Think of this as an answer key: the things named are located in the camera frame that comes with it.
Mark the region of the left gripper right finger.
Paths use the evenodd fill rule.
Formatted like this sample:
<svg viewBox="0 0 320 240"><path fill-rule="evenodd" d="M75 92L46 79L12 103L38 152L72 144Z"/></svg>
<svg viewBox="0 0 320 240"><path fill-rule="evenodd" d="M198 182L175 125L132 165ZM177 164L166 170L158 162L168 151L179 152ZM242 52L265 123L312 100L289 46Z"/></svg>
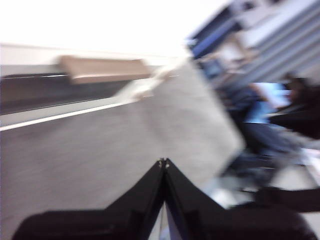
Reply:
<svg viewBox="0 0 320 240"><path fill-rule="evenodd" d="M166 203L184 240L315 240L302 213L318 210L318 190L263 187L225 209L165 159Z"/></svg>

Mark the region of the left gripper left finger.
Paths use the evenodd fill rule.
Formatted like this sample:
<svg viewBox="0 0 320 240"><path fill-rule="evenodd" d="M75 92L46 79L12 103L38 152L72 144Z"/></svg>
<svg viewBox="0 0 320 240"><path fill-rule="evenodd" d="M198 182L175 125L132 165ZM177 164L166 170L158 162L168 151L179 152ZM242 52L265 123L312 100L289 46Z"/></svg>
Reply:
<svg viewBox="0 0 320 240"><path fill-rule="evenodd" d="M147 240L164 198L165 160L158 160L105 209L47 211L27 217L15 240Z"/></svg>

